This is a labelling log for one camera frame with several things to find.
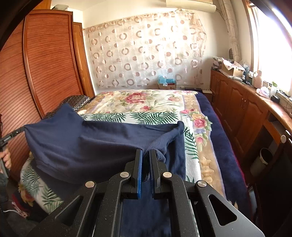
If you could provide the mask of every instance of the wooden countertop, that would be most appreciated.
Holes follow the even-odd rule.
[[[219,73],[221,76],[225,76],[219,71],[215,71],[216,73]],[[254,94],[259,98],[259,100],[262,100],[264,104],[268,107],[269,111],[280,121],[280,123],[285,127],[286,130],[288,130],[292,134],[292,118],[288,115],[288,113],[284,110],[283,106],[280,104],[277,104],[273,101],[271,101],[270,98],[265,98],[256,93],[256,88],[253,86],[249,86],[247,84],[243,84],[239,81],[235,81],[232,79],[229,79],[244,88],[246,88],[250,93]]]

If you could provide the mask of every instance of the ceiling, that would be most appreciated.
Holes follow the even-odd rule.
[[[85,9],[91,6],[104,1],[106,0],[52,0],[51,6],[56,6],[57,4],[64,4],[68,5],[69,8],[84,11]]]

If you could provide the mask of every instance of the patterned pillow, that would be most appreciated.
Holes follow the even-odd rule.
[[[48,112],[44,118],[47,119],[52,117],[64,103],[68,103],[72,107],[72,109],[77,112],[90,101],[91,101],[90,97],[86,95],[69,96],[66,99],[64,99],[53,112]]]

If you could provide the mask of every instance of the wooden wardrobe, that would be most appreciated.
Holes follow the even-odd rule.
[[[33,10],[0,51],[3,136],[39,121],[68,96],[94,96],[82,26],[77,24],[74,31],[72,19],[69,11]],[[18,181],[29,153],[24,133],[12,139],[8,148],[11,177]]]

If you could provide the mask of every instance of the triangular cutout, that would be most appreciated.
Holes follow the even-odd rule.
[[[228,207],[226,207],[217,197],[211,194],[209,196],[209,200],[221,226],[236,221],[237,216],[232,211],[230,211]]]
[[[67,226],[71,226],[78,213],[80,205],[82,203],[83,196],[76,197],[70,202],[56,217],[55,220],[59,221]]]

